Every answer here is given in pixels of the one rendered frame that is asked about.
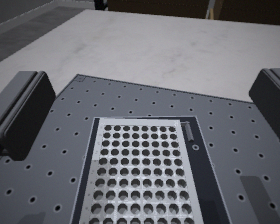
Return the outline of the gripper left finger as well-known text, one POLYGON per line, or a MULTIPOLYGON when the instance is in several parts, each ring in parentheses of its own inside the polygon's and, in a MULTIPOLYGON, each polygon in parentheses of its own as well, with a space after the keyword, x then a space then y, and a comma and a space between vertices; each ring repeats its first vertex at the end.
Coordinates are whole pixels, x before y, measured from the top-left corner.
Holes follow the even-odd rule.
POLYGON ((45 71, 19 71, 0 93, 0 156, 23 161, 56 99, 45 71))

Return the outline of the grey perforated base plate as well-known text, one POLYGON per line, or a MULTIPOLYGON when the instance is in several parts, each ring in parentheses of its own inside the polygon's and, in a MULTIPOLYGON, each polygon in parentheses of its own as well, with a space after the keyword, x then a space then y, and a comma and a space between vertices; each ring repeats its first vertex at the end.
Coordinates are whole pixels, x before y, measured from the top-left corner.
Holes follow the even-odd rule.
POLYGON ((0 156, 0 224, 69 224, 94 117, 197 116, 232 224, 280 224, 280 140, 254 102, 82 74, 23 161, 0 156))

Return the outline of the black rectangular frame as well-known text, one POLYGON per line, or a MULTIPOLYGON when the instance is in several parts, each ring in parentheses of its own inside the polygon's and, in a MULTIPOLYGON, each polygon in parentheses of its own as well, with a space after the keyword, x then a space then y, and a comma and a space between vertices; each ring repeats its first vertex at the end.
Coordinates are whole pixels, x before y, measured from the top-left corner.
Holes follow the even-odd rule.
POLYGON ((79 224, 100 118, 180 120, 204 224, 232 224, 197 116, 94 117, 69 224, 79 224))

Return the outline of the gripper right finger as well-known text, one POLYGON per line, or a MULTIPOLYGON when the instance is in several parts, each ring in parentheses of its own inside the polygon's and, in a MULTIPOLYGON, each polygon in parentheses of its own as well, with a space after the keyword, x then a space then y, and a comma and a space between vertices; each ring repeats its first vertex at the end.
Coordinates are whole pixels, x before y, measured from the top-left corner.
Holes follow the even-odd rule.
POLYGON ((280 68, 263 68, 248 94, 280 140, 280 68))

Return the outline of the grey perforated metal plate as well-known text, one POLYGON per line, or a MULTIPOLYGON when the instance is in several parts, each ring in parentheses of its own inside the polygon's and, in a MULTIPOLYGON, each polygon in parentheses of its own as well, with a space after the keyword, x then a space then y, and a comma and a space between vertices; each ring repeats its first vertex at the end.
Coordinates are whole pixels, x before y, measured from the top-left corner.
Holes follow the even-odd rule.
POLYGON ((79 224, 204 224, 180 120, 100 118, 79 224))

